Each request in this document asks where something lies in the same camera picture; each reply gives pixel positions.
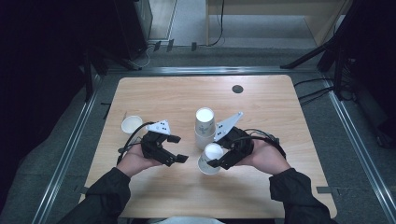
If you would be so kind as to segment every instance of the black jacket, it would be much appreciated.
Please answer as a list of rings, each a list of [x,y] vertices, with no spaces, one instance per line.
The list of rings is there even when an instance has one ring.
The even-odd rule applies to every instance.
[[[117,168],[111,169],[59,223],[117,223],[131,197],[130,180]],[[312,195],[309,177],[293,168],[271,176],[270,191],[271,199],[284,205],[285,223],[335,223],[329,209]]]

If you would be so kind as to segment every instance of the paper cup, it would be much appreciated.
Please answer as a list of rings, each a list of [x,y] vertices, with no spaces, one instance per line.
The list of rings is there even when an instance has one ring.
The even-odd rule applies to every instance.
[[[215,130],[215,113],[207,107],[198,109],[195,114],[195,131],[202,137],[208,137]]]
[[[204,150],[205,147],[209,144],[209,143],[213,143],[215,140],[213,139],[215,137],[215,132],[212,133],[212,135],[208,136],[208,137],[203,137],[200,134],[198,134],[195,131],[195,145],[201,149]]]
[[[143,124],[143,120],[140,117],[130,116],[122,122],[121,129],[125,133],[132,134],[142,124]],[[137,137],[142,137],[140,136],[142,134],[142,130],[143,129],[140,129],[140,131],[134,135],[134,138],[131,140],[131,143],[134,143]]]
[[[220,159],[224,154],[220,145],[216,143],[210,143],[205,147],[204,152],[198,159],[199,170],[206,175],[215,175],[220,171],[220,167],[213,168],[207,163],[214,159]]]

